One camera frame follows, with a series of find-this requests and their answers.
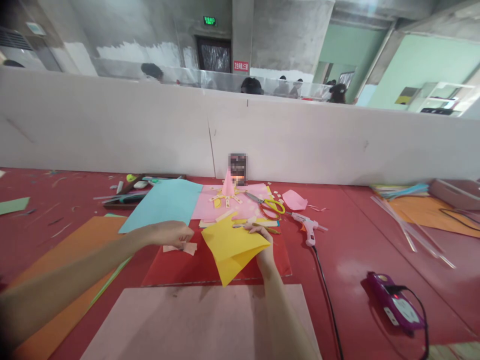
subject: orange paper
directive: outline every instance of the orange paper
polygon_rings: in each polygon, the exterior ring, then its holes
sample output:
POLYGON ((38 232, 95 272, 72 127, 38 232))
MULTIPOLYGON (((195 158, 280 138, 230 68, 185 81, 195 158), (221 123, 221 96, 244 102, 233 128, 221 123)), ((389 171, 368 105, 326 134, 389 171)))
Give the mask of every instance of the orange paper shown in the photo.
MULTIPOLYGON (((118 232, 125 220, 126 218, 124 217, 92 217, 30 266, 10 284, 10 287, 17 286, 27 280, 71 264, 106 244, 119 239, 123 235, 118 234, 118 232)), ((91 301, 102 289, 112 273, 113 271, 107 274, 20 345, 15 350, 15 358, 21 360, 48 360, 70 331, 82 319, 89 309, 91 301)))
MULTIPOLYGON (((395 212, 408 223, 413 223, 412 220, 414 220, 417 224, 422 226, 480 238, 480 231, 472 230, 442 213, 439 209, 453 210, 453 208, 437 198, 404 196, 390 201, 389 204, 395 212)), ((480 230, 480 227, 477 224, 470 221, 465 216, 453 212, 449 212, 449 214, 465 224, 480 230)))

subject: black cable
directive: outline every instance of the black cable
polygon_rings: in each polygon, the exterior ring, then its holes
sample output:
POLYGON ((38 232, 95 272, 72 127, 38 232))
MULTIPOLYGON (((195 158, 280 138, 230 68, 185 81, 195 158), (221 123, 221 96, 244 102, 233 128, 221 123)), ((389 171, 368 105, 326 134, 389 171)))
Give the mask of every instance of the black cable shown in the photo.
POLYGON ((421 311, 423 312, 423 321, 425 321, 425 351, 423 352, 423 355, 421 356, 420 360, 427 360, 430 355, 430 339, 429 339, 429 324, 427 322, 427 313, 425 312, 424 305, 420 301, 419 297, 408 287, 404 285, 390 285, 390 286, 385 286, 385 290, 390 294, 390 295, 395 295, 400 293, 402 290, 407 290, 412 293, 412 295, 415 297, 415 299, 418 301, 418 303, 421 306, 421 311))
POLYGON ((312 246, 313 251, 316 255, 316 261, 318 262, 318 267, 320 268, 321 277, 323 279, 323 285, 325 285, 326 297, 328 298, 328 304, 330 305, 331 318, 333 319, 333 327, 335 328, 336 343, 338 344, 338 352, 340 353, 340 360, 344 360, 344 352, 342 351, 342 344, 340 343, 339 329, 337 328, 337 321, 335 320, 334 308, 332 307, 332 300, 330 300, 329 288, 327 287, 327 282, 325 281, 324 271, 322 270, 322 265, 320 264, 319 253, 315 245, 312 246))
POLYGON ((480 231, 478 228, 473 227, 473 226, 470 226, 470 225, 464 223, 464 222, 463 222, 462 220, 460 220, 459 218, 456 218, 455 216, 452 216, 452 215, 450 215, 450 214, 447 213, 447 212, 452 212, 452 213, 455 213, 455 214, 462 215, 462 216, 466 217, 467 219, 473 221, 474 223, 480 224, 480 222, 477 221, 477 220, 475 220, 474 218, 471 218, 470 216, 467 216, 467 215, 465 215, 464 213, 461 213, 461 212, 455 211, 455 210, 450 210, 450 209, 445 209, 445 208, 441 208, 441 209, 438 209, 438 210, 440 210, 440 212, 441 212, 442 214, 445 214, 445 215, 447 215, 448 217, 451 217, 452 219, 458 221, 460 224, 465 225, 467 228, 470 228, 470 229, 476 230, 476 231, 480 231))

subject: table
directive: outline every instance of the table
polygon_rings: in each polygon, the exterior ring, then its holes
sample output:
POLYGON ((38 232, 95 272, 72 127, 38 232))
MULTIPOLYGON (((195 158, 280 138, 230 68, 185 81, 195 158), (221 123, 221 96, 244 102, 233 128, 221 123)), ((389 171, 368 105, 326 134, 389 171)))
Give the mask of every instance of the table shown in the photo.
MULTIPOLYGON (((26 216, 17 216, 17 213, 0 216, 0 274, 4 275, 4 281, 11 281, 90 217, 108 212, 124 216, 130 213, 106 211, 97 200, 92 200, 111 195, 114 190, 110 190, 110 186, 124 181, 125 174, 3 170, 7 173, 0 179, 0 201, 30 196, 26 210, 37 209, 26 216), (50 212, 25 227, 56 204, 50 212), (57 224, 48 226, 61 217, 57 224), (60 235, 50 239, 69 223, 60 235)), ((222 183, 206 177, 188 179, 200 184, 222 183)), ((480 329, 475 306, 479 292, 478 239, 428 229, 457 266, 450 269, 426 253, 409 252, 401 231, 369 199, 372 192, 366 187, 274 182, 270 188, 279 194, 293 189, 308 199, 309 204, 328 208, 325 212, 308 208, 302 214, 329 229, 326 233, 317 233, 317 249, 345 359, 416 359, 423 352, 423 333, 417 333, 413 339, 406 337, 392 327, 376 300, 370 298, 370 290, 363 282, 368 271, 386 273, 398 284, 416 292, 427 311, 431 344, 477 340, 480 329)), ((198 220, 190 226, 197 227, 198 220)), ((306 235, 300 227, 289 216, 281 221, 293 272, 284 282, 302 285, 322 356, 336 359, 336 340, 324 287, 315 255, 305 245, 306 235)), ((122 290, 140 286, 157 251, 156 246, 148 246, 133 257, 51 356, 52 360, 75 360, 82 356, 122 290)), ((239 283, 259 284, 261 280, 239 283)))

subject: light pink paper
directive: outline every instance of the light pink paper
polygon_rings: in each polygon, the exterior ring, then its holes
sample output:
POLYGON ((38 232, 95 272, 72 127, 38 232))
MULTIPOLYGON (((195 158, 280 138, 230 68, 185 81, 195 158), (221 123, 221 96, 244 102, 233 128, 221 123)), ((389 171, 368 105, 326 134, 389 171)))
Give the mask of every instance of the light pink paper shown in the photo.
POLYGON ((235 195, 235 185, 232 182, 232 174, 230 173, 230 168, 228 168, 226 171, 225 181, 223 182, 223 187, 221 188, 221 194, 223 196, 235 195))
MULTIPOLYGON (((170 251, 177 250, 178 249, 175 246, 170 246, 170 245, 163 245, 163 252, 168 253, 170 251)), ((197 244, 195 242, 186 242, 183 245, 183 252, 190 254, 190 255, 195 255, 195 252, 197 251, 197 244)))
MULTIPOLYGON (((300 284, 288 299, 321 359, 300 284)), ((273 359, 263 285, 123 290, 80 360, 273 359)))
POLYGON ((288 190, 283 195, 286 205, 293 211, 305 210, 309 201, 298 195, 293 190, 288 190))
MULTIPOLYGON (((217 191, 210 188, 220 189, 221 187, 221 185, 203 185, 203 189, 201 190, 198 201, 196 202, 195 210, 193 211, 193 215, 191 216, 193 220, 216 219, 220 215, 225 214, 225 212, 227 212, 229 209, 235 209, 235 211, 238 212, 238 214, 233 217, 234 220, 248 219, 252 216, 257 216, 255 214, 255 210, 259 208, 258 202, 251 200, 243 192, 237 195, 237 197, 242 201, 241 204, 231 199, 230 208, 226 208, 225 199, 221 199, 221 206, 219 208, 215 208, 214 202, 209 201, 209 199, 217 195, 217 191)), ((238 186, 237 189, 241 191, 248 190, 249 193, 255 195, 257 198, 260 198, 260 196, 262 196, 263 199, 270 198, 269 191, 264 183, 238 186)))

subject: purple device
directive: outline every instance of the purple device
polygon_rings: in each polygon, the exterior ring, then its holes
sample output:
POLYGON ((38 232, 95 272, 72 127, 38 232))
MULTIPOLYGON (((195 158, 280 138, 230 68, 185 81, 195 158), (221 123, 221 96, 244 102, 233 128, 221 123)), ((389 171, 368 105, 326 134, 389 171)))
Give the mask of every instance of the purple device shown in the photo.
POLYGON ((395 285, 390 276, 369 272, 366 279, 394 326, 400 326, 407 334, 425 328, 424 319, 401 292, 390 295, 385 289, 385 286, 395 285))

